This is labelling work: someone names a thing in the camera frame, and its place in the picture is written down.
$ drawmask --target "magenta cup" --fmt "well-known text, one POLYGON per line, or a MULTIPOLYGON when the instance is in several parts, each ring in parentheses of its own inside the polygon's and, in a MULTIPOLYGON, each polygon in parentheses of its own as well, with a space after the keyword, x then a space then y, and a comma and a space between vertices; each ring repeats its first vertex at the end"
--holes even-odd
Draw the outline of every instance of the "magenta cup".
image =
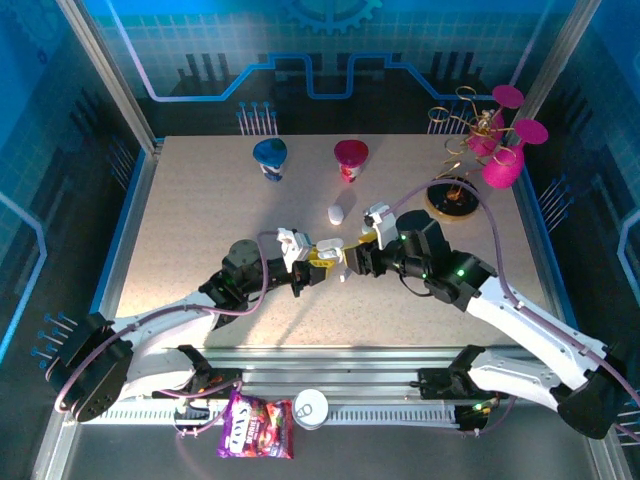
POLYGON ((524 146, 527 143, 541 145, 549 138, 544 125, 529 118, 518 120, 515 131, 520 137, 520 143, 501 147, 482 169, 484 180, 493 188, 511 187, 524 170, 524 146))
POLYGON ((336 144, 333 153, 340 164, 342 179, 351 183, 362 171, 369 156, 369 147, 360 140, 342 140, 336 144))
POLYGON ((471 138, 467 142, 469 148, 475 152, 479 157, 488 157, 495 152, 496 147, 502 140, 504 131, 504 117, 502 111, 505 108, 516 109, 520 108, 524 103, 524 96, 515 87, 510 85, 498 85, 491 92, 496 103, 500 105, 500 108, 496 110, 489 118, 490 125, 485 126, 484 132, 481 133, 476 125, 471 129, 471 138))

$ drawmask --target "white tabletop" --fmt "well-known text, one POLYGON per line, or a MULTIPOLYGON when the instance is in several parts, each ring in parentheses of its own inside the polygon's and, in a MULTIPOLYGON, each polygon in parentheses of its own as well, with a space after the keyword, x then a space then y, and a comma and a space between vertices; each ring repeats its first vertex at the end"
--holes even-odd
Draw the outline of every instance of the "white tabletop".
MULTIPOLYGON (((118 316, 142 313, 195 291, 221 268, 236 240, 277 227, 307 232, 314 242, 361 235, 362 211, 392 204, 432 179, 446 158, 445 136, 283 136, 288 148, 279 183, 264 178, 252 157, 255 136, 168 137, 147 202, 122 292, 118 316), (350 186, 340 178, 333 147, 359 138, 370 149, 366 168, 350 186), (333 226, 327 208, 340 199, 351 211, 333 226)), ((489 204, 501 233, 508 281, 545 307, 522 221, 511 190, 493 191, 489 204)), ((416 195, 406 209, 423 208, 416 195)), ((495 265, 491 231, 482 210, 443 225, 452 249, 495 265)), ((279 248, 267 240, 275 257, 279 248)), ((416 289, 421 285, 411 282, 416 289)), ((407 292, 397 276, 352 275, 305 288, 284 287, 261 309, 209 335, 206 345, 464 346, 512 342, 490 325, 434 299, 407 292)))

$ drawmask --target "snack bag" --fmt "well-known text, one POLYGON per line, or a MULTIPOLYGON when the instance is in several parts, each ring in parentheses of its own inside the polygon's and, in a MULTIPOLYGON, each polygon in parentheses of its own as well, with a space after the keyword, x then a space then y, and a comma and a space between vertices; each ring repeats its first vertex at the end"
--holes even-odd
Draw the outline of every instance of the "snack bag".
POLYGON ((293 458, 291 400, 270 403, 231 392, 218 456, 293 458))

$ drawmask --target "purple cable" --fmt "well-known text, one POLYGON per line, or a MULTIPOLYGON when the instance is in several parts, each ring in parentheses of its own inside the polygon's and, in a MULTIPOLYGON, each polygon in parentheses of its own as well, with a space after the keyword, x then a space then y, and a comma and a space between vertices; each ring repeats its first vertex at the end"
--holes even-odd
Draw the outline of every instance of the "purple cable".
POLYGON ((207 395, 212 395, 214 393, 217 393, 220 390, 224 390, 225 388, 230 387, 234 383, 239 384, 238 386, 236 386, 236 389, 240 390, 240 388, 242 387, 242 379, 234 378, 233 380, 229 380, 228 382, 221 383, 220 385, 216 385, 215 387, 208 388, 207 390, 204 390, 198 393, 180 393, 180 392, 174 392, 173 390, 160 390, 160 393, 169 395, 170 397, 173 397, 173 398, 202 398, 202 397, 206 397, 207 395))
MULTIPOLYGON (((486 435, 487 433, 491 432, 492 430, 495 430, 500 425, 502 425, 502 422, 504 422, 505 419, 507 418, 507 416, 509 416, 509 414, 511 413, 511 410, 513 409, 513 406, 516 404, 516 400, 518 400, 518 397, 511 397, 511 400, 509 401, 509 405, 507 405, 507 409, 502 414, 502 416, 498 420, 496 420, 495 423, 492 423, 488 427, 485 427, 482 430, 480 430, 478 432, 478 435, 486 435)), ((468 433, 468 434, 472 434, 473 433, 473 434, 475 434, 475 432, 465 432, 465 433, 468 433)))
MULTIPOLYGON (((402 205, 404 205, 416 193, 421 192, 421 191, 425 190, 428 187, 432 187, 432 186, 436 186, 436 185, 457 185, 457 186, 460 186, 460 187, 464 188, 465 190, 467 190, 469 193, 471 193, 474 197, 476 197, 478 199, 478 201, 480 202, 480 204, 484 208, 484 211, 485 211, 485 213, 487 215, 487 219, 489 220, 489 224, 491 225, 491 231, 493 232, 493 240, 494 240, 495 247, 496 247, 496 260, 497 260, 497 263, 498 263, 498 273, 499 273, 498 280, 500 281, 500 286, 502 287, 502 290, 503 290, 504 294, 509 298, 509 300, 511 300, 513 305, 514 306, 517 305, 519 300, 516 298, 516 296, 513 294, 513 292, 509 288, 509 284, 507 283, 507 278, 506 278, 505 272, 504 272, 504 262, 503 262, 503 258, 502 258, 502 246, 500 244, 500 235, 498 233, 498 224, 496 223, 496 220, 495 220, 493 214, 491 213, 491 209, 489 208, 489 205, 487 205, 487 202, 485 202, 485 200, 480 196, 478 191, 475 190, 474 188, 471 188, 466 183, 460 182, 458 180, 451 180, 451 179, 447 179, 447 180, 432 180, 430 182, 426 182, 426 183, 414 188, 413 190, 411 190, 404 197, 402 197, 398 202, 396 202, 393 206, 391 206, 389 208, 389 210, 385 211, 381 216, 382 217, 386 217, 390 213, 395 212, 398 208, 400 208, 402 205)), ((598 366, 604 368, 607 372, 609 372, 616 379, 616 381, 618 381, 620 383, 620 385, 622 385, 622 388, 624 388, 626 390, 626 392, 631 396, 631 398, 634 400, 634 402, 636 402, 636 405, 640 405, 640 395, 638 395, 638 392, 636 392, 636 390, 631 386, 631 384, 629 382, 627 382, 627 380, 615 368, 613 368, 609 362, 607 362, 606 360, 600 358, 594 352, 589 350, 588 347, 586 347, 582 342, 579 342, 578 340, 573 338, 571 335, 565 333, 563 330, 561 330, 560 328, 556 327, 553 323, 549 322, 546 318, 541 317, 540 315, 538 315, 536 312, 532 311, 528 307, 523 306, 520 309, 520 311, 523 312, 531 320, 536 322, 538 325, 540 325, 540 326, 546 328, 547 330, 553 332, 555 335, 557 335, 559 338, 561 338, 565 342, 568 342, 569 344, 573 345, 574 347, 576 347, 576 348, 578 348, 580 350, 586 351, 587 358, 589 358, 590 360, 595 362, 598 366)), ((618 430, 620 430, 620 426, 619 425, 614 424, 614 426, 616 428, 618 428, 618 430)), ((631 432, 630 430, 625 432, 625 433, 627 435, 629 435, 631 438, 633 438, 635 441, 640 442, 640 437, 638 435, 636 435, 635 433, 631 432)))
POLYGON ((69 390, 71 389, 75 381, 78 379, 78 377, 82 374, 82 372, 85 371, 85 369, 89 366, 89 364, 93 362, 98 357, 98 355, 104 352, 107 349, 107 347, 111 345, 113 342, 115 342, 116 340, 119 340, 120 338, 127 335, 128 333, 131 333, 137 330, 139 327, 146 324, 147 322, 150 322, 151 320, 154 320, 158 317, 162 317, 169 313, 178 312, 178 311, 187 311, 187 310, 203 310, 209 313, 219 313, 221 315, 234 315, 236 317, 243 317, 255 312, 260 307, 260 305, 262 305, 262 301, 264 300, 265 294, 267 293, 267 285, 269 283, 269 275, 266 275, 266 273, 268 272, 267 257, 265 256, 264 249, 262 248, 261 238, 266 235, 277 235, 277 234, 278 232, 276 231, 264 231, 258 234, 258 238, 257 238, 258 251, 260 252, 260 262, 262 264, 263 275, 262 275, 262 289, 260 290, 260 296, 258 297, 258 301, 255 303, 253 307, 251 307, 249 310, 246 310, 244 312, 236 312, 233 310, 223 310, 220 308, 212 308, 212 307, 207 307, 204 305, 196 305, 196 304, 178 305, 174 307, 167 307, 161 310, 157 310, 155 312, 150 313, 146 317, 138 320, 137 322, 127 325, 125 328, 123 328, 119 332, 116 332, 114 335, 106 339, 103 343, 98 345, 95 348, 95 350, 93 350, 89 355, 87 355, 87 357, 73 371, 73 373, 69 376, 65 384, 60 389, 60 392, 58 393, 58 396, 56 397, 56 400, 53 404, 53 408, 56 410, 56 412, 63 413, 66 411, 66 409, 62 407, 64 397, 67 396, 67 393, 69 393, 69 390))
MULTIPOLYGON (((238 385, 236 386, 236 392, 239 392, 242 389, 242 380, 233 380, 233 382, 238 383, 238 385)), ((222 416, 225 414, 225 412, 229 408, 229 402, 227 402, 227 404, 224 406, 224 408, 222 410, 220 410, 220 413, 218 413, 218 415, 216 415, 213 420, 211 420, 210 422, 205 423, 202 427, 197 428, 197 429, 194 428, 193 430, 180 430, 180 435, 191 435, 192 437, 197 437, 202 432, 206 432, 207 430, 209 430, 216 423, 218 423, 218 420, 220 420, 222 418, 222 416)))

